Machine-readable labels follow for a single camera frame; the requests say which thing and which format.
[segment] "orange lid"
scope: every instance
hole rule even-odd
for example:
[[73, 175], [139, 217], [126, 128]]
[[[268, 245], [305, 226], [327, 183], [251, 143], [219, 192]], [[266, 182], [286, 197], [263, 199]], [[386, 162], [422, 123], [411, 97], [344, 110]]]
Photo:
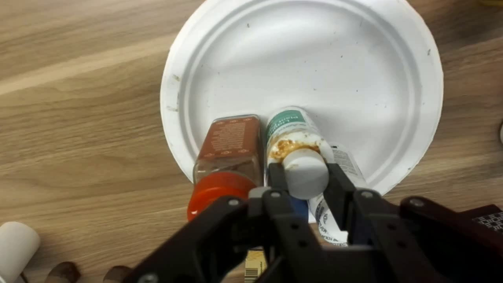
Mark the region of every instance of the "orange lid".
[[256, 185], [248, 178], [232, 172], [215, 172], [202, 178], [195, 186], [187, 207], [187, 218], [192, 220], [217, 198], [233, 195], [248, 199], [248, 192]]

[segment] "screw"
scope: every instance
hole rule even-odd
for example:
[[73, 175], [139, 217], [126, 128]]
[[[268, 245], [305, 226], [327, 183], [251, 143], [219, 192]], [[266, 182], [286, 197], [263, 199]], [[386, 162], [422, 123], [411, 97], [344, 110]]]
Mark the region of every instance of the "screw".
[[147, 273], [140, 277], [138, 283], [157, 283], [159, 281], [159, 277], [155, 273]]
[[425, 203], [417, 198], [413, 198], [409, 202], [410, 202], [410, 204], [417, 206], [417, 207], [425, 206]]
[[372, 198], [374, 195], [371, 192], [362, 192], [362, 196], [365, 198]]
[[233, 198], [233, 199], [230, 199], [229, 202], [228, 202], [229, 205], [238, 205], [239, 204], [239, 200]]

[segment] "wood grain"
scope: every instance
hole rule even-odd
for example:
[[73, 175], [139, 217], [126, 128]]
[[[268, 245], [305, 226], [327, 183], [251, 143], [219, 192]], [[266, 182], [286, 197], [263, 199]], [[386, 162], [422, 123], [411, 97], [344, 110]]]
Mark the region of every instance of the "wood grain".
[[[26, 269], [100, 282], [185, 223], [192, 185], [164, 140], [169, 46], [201, 0], [4, 0], [0, 9], [0, 223], [36, 229]], [[413, 0], [439, 50], [445, 99], [426, 156], [387, 198], [503, 207], [503, 9]], [[242, 267], [227, 282], [242, 282]]]

